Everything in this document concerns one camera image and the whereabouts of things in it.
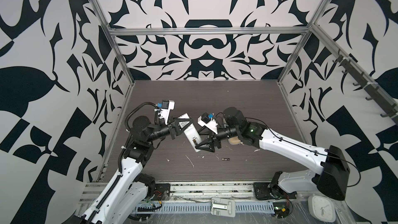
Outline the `white remote control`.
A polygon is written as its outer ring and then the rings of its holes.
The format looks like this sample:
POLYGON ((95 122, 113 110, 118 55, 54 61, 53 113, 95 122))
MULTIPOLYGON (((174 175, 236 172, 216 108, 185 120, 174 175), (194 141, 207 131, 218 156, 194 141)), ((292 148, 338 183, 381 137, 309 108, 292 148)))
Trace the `white remote control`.
POLYGON ((200 140, 202 142, 202 138, 199 135, 198 131, 196 130, 194 124, 192 124, 185 132, 184 132, 186 138, 188 139, 188 141, 190 142, 190 144, 192 145, 193 149, 195 152, 200 152, 200 150, 195 149, 195 145, 192 141, 193 138, 197 138, 198 140, 200 140))

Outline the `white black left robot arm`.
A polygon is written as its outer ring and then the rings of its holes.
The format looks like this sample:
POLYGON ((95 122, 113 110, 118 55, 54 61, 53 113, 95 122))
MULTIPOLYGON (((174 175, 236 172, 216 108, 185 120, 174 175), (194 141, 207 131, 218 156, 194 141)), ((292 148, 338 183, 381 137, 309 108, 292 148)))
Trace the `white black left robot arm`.
POLYGON ((137 205, 154 195, 155 179, 142 170, 153 151, 153 141, 172 139, 191 125, 191 118, 169 121, 175 102, 144 102, 124 119, 128 138, 121 148, 118 169, 101 194, 81 216, 72 216, 70 224, 122 224, 137 205))

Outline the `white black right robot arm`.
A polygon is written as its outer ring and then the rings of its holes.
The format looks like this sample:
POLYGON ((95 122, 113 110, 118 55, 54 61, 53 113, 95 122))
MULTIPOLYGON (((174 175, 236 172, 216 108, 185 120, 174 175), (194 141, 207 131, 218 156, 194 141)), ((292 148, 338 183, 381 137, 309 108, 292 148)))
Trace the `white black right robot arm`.
POLYGON ((196 144, 196 149, 215 152, 221 142, 237 138, 243 144, 275 152, 306 167, 305 171, 276 175, 276 186, 281 191, 311 191, 316 188, 323 195, 338 201, 346 198, 350 188, 349 176, 355 165, 349 162, 343 151, 331 145, 329 148, 305 144, 271 129, 265 122, 245 117, 235 107, 223 111, 224 124, 219 126, 217 116, 204 113, 198 118, 202 129, 209 129, 207 138, 196 144))

